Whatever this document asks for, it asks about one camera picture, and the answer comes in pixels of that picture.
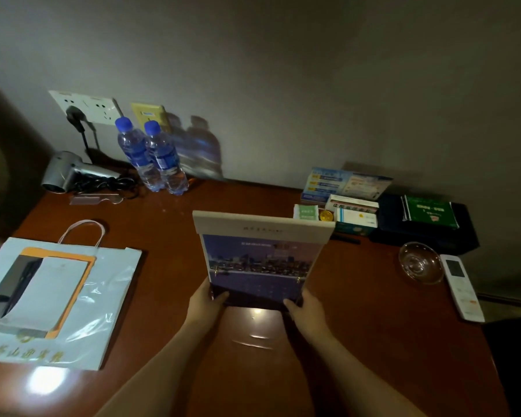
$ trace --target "table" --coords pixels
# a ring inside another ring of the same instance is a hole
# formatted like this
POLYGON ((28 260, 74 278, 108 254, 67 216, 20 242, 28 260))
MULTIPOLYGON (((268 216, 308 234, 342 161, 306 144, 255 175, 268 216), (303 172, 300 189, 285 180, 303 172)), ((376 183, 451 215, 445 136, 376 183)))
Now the table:
MULTIPOLYGON (((69 196, 46 194, 16 237, 56 242, 70 224, 90 218, 108 226, 102 247, 144 255, 103 369, 53 368, 43 382, 56 380, 44 389, 53 390, 35 394, 28 389, 34 367, 0 363, 0 411, 93 415, 172 338, 207 274, 192 210, 290 217, 298 200, 294 189, 216 181, 197 181, 181 197, 147 193, 117 205, 70 206, 69 196)), ((90 245, 97 237, 97 228, 79 227, 66 242, 90 245)), ((509 415, 480 327, 459 320, 445 282, 422 286, 403 275, 397 253, 367 239, 324 247, 307 286, 323 302, 332 331, 428 416, 509 415)), ((335 404, 324 366, 297 334, 290 336, 293 346, 276 311, 227 308, 188 366, 177 414, 311 416, 321 401, 335 404)))

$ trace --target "electrical outlet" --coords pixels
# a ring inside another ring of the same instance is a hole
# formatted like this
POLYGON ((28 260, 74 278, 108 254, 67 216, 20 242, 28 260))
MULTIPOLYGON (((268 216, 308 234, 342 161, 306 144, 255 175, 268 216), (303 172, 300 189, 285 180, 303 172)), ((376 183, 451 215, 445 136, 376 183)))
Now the electrical outlet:
POLYGON ((61 92, 58 90, 48 91, 65 113, 70 105, 79 108, 87 121, 103 125, 114 125, 117 118, 122 116, 118 104, 112 98, 90 97, 73 92, 61 92))
POLYGON ((158 121, 162 130, 168 133, 172 132, 170 122, 168 121, 168 115, 162 105, 139 104, 132 102, 131 108, 141 127, 144 128, 147 121, 155 120, 158 121))

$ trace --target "white remote control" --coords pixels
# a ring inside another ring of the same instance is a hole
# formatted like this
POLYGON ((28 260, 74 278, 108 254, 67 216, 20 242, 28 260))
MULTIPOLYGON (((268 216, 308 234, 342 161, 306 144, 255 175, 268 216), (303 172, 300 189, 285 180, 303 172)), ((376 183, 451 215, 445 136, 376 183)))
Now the white remote control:
POLYGON ((453 300, 461 317, 472 322, 484 322, 477 295, 465 272, 465 266, 457 256, 440 255, 444 266, 445 277, 450 284, 453 300))

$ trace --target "glass bowl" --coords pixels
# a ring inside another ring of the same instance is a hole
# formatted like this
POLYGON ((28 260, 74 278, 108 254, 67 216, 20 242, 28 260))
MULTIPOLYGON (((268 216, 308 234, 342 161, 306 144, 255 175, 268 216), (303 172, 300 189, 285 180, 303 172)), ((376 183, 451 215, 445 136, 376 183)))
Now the glass bowl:
POLYGON ((416 281, 432 285, 444 278, 440 257, 423 243, 416 241, 405 243, 399 249, 398 257, 403 271, 416 281))

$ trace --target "silver hair dryer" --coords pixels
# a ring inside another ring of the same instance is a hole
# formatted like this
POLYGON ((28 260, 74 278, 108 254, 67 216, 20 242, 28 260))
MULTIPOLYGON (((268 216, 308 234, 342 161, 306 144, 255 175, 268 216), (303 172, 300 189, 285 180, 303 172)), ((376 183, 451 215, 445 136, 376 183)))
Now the silver hair dryer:
POLYGON ((56 152, 44 173, 42 187, 53 193, 67 193, 77 174, 96 175, 97 177, 118 178, 119 173, 96 165, 86 164, 76 154, 56 152))

